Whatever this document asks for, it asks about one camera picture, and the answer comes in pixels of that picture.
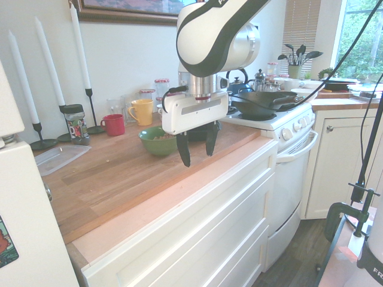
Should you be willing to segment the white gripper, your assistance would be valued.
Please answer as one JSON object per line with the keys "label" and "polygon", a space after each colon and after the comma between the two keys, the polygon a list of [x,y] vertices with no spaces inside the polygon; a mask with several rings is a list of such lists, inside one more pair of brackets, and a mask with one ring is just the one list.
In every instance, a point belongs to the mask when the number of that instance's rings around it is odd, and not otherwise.
{"label": "white gripper", "polygon": [[219,91],[211,95],[211,100],[197,103],[193,96],[179,94],[165,99],[166,112],[162,112],[162,129],[177,135],[177,148],[186,167],[190,166],[189,138],[186,132],[207,124],[206,154],[212,156],[218,135],[216,120],[224,118],[228,110],[228,94]]}

